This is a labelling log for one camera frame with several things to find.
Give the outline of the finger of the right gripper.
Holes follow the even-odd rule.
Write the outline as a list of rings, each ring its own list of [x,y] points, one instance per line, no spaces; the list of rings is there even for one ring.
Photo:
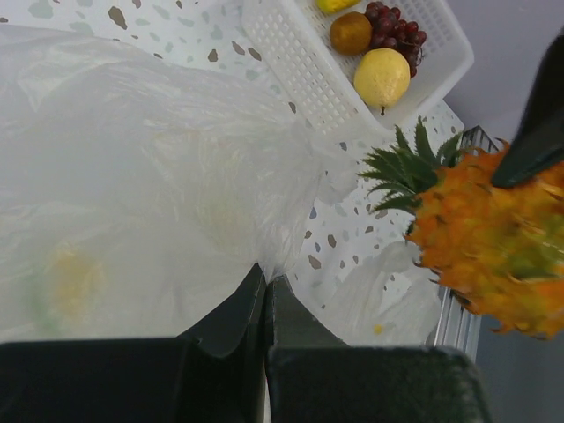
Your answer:
[[[514,188],[562,161],[563,34],[559,33],[538,67],[516,137],[491,183]]]

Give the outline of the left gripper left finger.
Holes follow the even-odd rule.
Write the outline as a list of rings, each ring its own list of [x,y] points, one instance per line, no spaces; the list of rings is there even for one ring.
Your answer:
[[[263,300],[254,266],[172,338],[26,341],[1,347],[4,422],[261,422]]]

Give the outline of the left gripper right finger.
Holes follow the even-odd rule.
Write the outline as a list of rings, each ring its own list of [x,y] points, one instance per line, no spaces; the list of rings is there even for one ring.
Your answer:
[[[446,347],[348,346],[285,278],[265,297],[274,422],[489,422],[477,369]]]

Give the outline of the orange fake pineapple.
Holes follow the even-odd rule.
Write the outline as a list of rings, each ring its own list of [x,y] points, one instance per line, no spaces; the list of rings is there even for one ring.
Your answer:
[[[362,175],[382,192],[379,210],[413,216],[404,237],[419,247],[419,266],[465,309],[493,316],[504,332],[553,338],[563,329],[563,167],[496,188],[507,151],[459,136],[433,150],[418,122],[412,142],[398,131],[389,148],[366,154]]]

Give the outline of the clear printed plastic bag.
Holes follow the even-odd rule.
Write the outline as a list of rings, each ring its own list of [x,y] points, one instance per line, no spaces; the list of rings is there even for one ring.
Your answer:
[[[119,41],[1,29],[1,339],[176,335],[253,265],[351,345],[410,345],[438,288],[394,241],[346,277],[315,204],[357,185],[340,136],[238,78]]]

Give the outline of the brown fake kiwi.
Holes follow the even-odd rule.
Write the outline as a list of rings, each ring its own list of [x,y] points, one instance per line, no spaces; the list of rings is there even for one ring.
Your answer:
[[[331,24],[330,45],[343,56],[357,56],[367,50],[372,32],[373,27],[363,13],[349,12]]]

